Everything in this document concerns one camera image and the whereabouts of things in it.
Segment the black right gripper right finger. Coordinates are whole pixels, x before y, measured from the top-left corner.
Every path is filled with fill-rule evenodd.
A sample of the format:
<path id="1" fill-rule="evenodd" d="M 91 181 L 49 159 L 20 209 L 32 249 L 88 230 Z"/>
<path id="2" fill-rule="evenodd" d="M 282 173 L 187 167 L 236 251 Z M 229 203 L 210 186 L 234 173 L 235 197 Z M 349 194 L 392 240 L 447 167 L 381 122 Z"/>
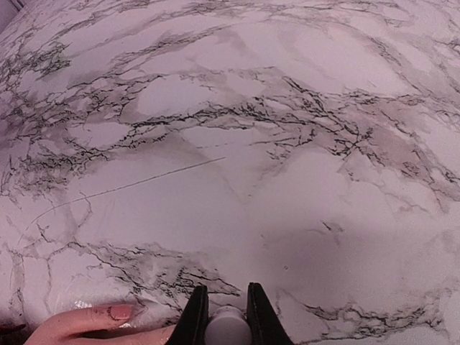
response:
<path id="1" fill-rule="evenodd" d="M 262 285 L 249 283 L 247 290 L 247 323 L 254 345 L 293 345 Z"/>

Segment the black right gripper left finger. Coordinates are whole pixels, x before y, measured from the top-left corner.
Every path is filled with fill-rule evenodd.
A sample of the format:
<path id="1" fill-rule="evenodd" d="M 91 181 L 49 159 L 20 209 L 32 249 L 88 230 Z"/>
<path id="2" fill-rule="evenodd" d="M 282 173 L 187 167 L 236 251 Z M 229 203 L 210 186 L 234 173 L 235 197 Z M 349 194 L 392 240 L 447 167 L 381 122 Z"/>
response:
<path id="1" fill-rule="evenodd" d="M 205 344 L 208 304 L 208 288 L 196 286 L 170 336 L 170 345 Z"/>

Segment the white nail polish cap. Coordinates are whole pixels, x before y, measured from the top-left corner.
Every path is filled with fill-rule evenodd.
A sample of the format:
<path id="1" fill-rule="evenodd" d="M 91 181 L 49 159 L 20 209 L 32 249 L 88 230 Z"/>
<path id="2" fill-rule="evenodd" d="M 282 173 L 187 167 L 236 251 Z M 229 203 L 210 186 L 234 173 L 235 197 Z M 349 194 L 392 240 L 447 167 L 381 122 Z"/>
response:
<path id="1" fill-rule="evenodd" d="M 218 308 L 205 331 L 206 345 L 250 345 L 252 333 L 244 314 L 230 305 Z"/>

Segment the person's bare hand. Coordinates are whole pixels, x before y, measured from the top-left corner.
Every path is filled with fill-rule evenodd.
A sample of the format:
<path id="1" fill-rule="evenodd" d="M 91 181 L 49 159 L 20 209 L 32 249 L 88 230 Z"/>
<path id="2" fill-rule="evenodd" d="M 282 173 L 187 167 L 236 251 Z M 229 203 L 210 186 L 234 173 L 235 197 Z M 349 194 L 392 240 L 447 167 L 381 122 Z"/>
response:
<path id="1" fill-rule="evenodd" d="M 68 344 L 166 344 L 175 330 L 174 326 L 118 336 L 111 339 L 86 338 L 95 331 L 111 331 L 139 315 L 135 305 L 99 305 L 59 313 L 48 318 L 25 341 L 26 345 Z"/>

